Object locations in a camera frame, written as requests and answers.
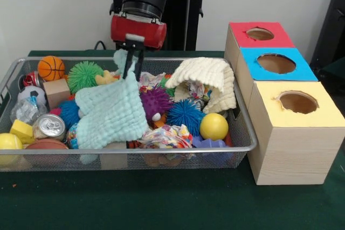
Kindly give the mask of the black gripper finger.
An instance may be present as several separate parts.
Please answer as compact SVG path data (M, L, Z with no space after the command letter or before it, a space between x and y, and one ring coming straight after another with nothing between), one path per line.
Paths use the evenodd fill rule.
M125 49L127 50L127 57L126 57L125 68L123 71L123 79L127 77L128 71L132 65L133 55L135 52L135 44L132 41L127 41L125 45Z
M144 49L142 49L142 48L137 49L137 51L139 52L139 55L138 55L138 61L135 65L135 76L136 76L136 80L139 81L141 71L142 71L142 65L143 65L143 61L144 61Z

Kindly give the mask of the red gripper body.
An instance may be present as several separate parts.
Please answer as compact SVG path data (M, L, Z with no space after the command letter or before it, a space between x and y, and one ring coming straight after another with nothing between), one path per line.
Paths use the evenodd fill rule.
M126 37L139 36L143 39L145 47L159 50L163 46L167 34L167 25L165 23L152 22L150 18L148 21L139 21L139 18L133 16L123 17L120 15L113 15L111 21L111 39L117 43L124 43Z

